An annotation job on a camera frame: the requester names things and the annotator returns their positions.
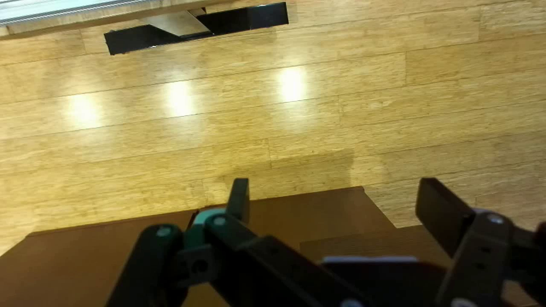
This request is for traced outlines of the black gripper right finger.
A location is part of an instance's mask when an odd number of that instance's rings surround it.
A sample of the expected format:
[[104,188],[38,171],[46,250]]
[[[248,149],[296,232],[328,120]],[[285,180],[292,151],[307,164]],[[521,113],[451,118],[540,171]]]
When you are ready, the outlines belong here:
[[502,307],[507,280],[546,306],[545,222],[521,229],[502,214],[470,207],[435,178],[420,180],[415,214],[452,260],[439,307]]

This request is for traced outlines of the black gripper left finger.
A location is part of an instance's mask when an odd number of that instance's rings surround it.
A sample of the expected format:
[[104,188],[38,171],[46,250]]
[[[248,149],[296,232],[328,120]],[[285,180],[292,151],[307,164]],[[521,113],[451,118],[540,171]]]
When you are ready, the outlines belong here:
[[231,307],[365,307],[348,282],[248,222],[249,181],[238,178],[227,205],[195,214],[186,229],[144,229],[108,307],[183,307],[203,284]]

